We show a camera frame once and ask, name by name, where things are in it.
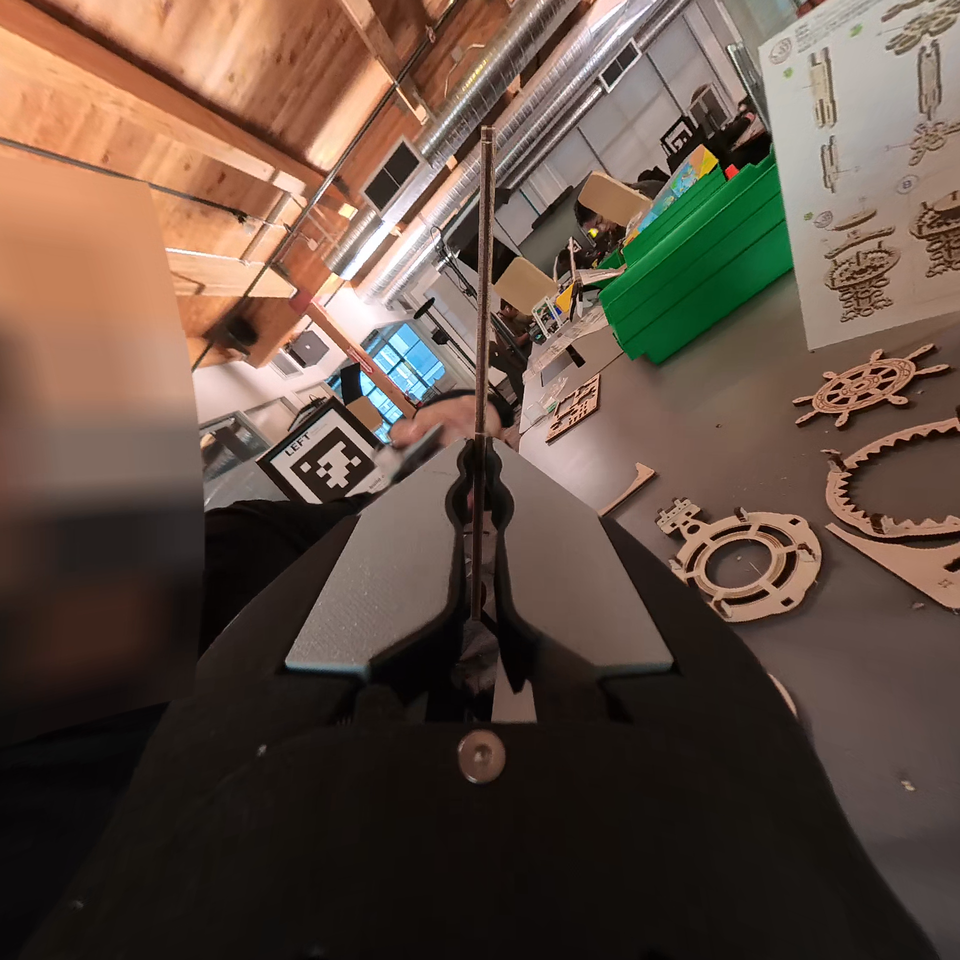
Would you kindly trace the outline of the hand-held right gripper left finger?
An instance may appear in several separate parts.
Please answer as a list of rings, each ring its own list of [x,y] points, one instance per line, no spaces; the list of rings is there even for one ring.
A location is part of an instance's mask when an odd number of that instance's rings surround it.
[[[438,683],[467,607],[464,516],[474,443],[461,439],[359,515],[285,659],[294,673]]]

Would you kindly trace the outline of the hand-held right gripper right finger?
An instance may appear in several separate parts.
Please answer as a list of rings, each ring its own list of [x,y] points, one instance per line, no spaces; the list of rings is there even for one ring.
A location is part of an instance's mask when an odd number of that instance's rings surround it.
[[[501,440],[486,457],[496,632],[510,687],[547,654],[591,679],[666,673],[675,660],[598,513]]]

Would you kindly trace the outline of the wooden cutout sheet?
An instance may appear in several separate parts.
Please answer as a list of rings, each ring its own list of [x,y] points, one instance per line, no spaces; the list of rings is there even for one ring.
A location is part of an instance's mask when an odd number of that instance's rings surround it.
[[[599,409],[602,374],[585,381],[558,401],[545,442],[551,445]]]
[[[472,441],[472,524],[470,619],[483,616],[482,550],[486,489],[487,407],[489,393],[489,320],[494,256],[496,130],[482,126],[479,139],[478,270],[474,436]]]

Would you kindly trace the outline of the person's left forearm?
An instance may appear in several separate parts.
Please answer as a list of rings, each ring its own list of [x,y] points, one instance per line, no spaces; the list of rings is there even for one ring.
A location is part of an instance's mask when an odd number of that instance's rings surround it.
[[[434,404],[443,404],[445,402],[460,402],[462,399],[466,398],[471,400],[474,399],[473,388],[444,390],[438,393],[436,396],[430,398],[428,403],[425,402],[424,407]],[[497,434],[498,438],[513,450],[519,450],[522,434],[520,430],[519,415],[515,411],[514,406],[494,387],[487,388],[486,399],[488,405],[491,406],[499,418],[500,428],[499,433]]]

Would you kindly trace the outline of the person's left hand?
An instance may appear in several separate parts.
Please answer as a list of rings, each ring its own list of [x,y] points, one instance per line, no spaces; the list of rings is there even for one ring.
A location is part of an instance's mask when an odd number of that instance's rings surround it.
[[[413,417],[404,417],[390,428],[390,444],[397,450],[412,447],[433,429],[439,428],[439,443],[449,447],[455,441],[474,438],[475,393],[453,391],[421,406]]]

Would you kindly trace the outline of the large window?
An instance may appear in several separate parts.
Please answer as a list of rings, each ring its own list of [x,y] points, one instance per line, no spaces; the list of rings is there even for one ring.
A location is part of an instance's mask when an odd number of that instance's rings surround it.
[[[368,333],[362,348],[414,407],[438,395],[447,369],[412,321],[398,321]]]

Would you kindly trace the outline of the black-white tag sign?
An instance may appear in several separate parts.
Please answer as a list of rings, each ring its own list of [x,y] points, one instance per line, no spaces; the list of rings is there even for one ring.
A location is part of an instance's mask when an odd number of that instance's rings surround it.
[[[336,396],[302,408],[288,433],[256,460],[285,498],[326,505],[378,494],[388,478],[377,463],[382,418],[370,402],[349,408]]]

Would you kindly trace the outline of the small curved wooden piece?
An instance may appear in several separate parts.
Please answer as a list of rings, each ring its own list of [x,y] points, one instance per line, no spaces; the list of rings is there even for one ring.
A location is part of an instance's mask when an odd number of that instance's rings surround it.
[[[657,476],[657,472],[642,462],[634,464],[634,477],[617,498],[609,502],[604,508],[597,511],[599,517],[609,516],[623,506],[631,497],[638,493],[643,486]]]

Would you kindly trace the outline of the person's black jacket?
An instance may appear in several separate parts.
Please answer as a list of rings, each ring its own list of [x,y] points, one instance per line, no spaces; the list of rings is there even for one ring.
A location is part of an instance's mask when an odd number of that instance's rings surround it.
[[[294,561],[374,499],[246,500],[205,514],[198,655]],[[2,749],[1,957],[18,958],[126,792],[166,703]]]

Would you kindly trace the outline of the stacked green plastic bins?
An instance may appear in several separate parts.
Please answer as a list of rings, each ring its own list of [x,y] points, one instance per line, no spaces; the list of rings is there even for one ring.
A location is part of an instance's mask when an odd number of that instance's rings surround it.
[[[623,250],[600,303],[630,360],[661,364],[793,268],[776,158],[714,169]]]

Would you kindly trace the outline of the wooden triangular piece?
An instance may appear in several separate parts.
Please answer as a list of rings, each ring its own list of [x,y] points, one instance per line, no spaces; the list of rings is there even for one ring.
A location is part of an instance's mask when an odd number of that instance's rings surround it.
[[[959,544],[914,547],[843,531],[825,529],[940,606],[959,611]]]

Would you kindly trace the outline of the wooden ship wheel piece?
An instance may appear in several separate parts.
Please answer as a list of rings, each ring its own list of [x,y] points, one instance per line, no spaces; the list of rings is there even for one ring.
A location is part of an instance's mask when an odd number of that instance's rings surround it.
[[[819,416],[833,419],[836,429],[849,425],[853,415],[883,404],[894,407],[911,405],[904,391],[919,378],[939,377],[951,372],[950,364],[940,363],[923,366],[920,361],[936,352],[935,343],[924,344],[906,356],[888,356],[883,349],[873,351],[866,362],[835,372],[822,374],[822,384],[810,395],[796,397],[792,404],[809,407],[795,420],[798,427],[804,426]]]

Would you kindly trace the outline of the colourful cardboard box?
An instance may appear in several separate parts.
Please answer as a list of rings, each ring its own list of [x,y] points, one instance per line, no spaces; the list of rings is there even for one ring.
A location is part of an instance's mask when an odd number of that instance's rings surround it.
[[[649,216],[656,219],[667,208],[682,198],[693,186],[697,186],[703,179],[717,169],[718,160],[714,153],[705,146],[696,146],[688,156],[678,165],[664,186],[656,194]]]

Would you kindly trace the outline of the illustrated instruction leaflet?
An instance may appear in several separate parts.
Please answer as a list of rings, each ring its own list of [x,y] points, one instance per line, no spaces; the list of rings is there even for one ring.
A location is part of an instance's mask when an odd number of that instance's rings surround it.
[[[810,351],[957,312],[959,3],[822,2],[758,60]]]

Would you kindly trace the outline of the silver ventilation duct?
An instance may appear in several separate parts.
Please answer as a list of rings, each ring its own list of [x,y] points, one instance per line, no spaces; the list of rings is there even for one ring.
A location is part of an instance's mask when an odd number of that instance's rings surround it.
[[[685,1],[597,2],[570,31],[494,124],[495,181],[506,184],[541,139],[591,90],[628,45],[643,51],[687,5]],[[455,218],[479,190],[475,147],[428,200],[357,289],[368,303],[387,306],[402,295],[433,255],[434,233]]]
[[[333,275],[345,281],[356,276],[576,6],[576,1],[514,3],[474,66],[446,96],[435,119],[407,146],[417,158],[414,170],[387,200],[367,197],[325,258]]]

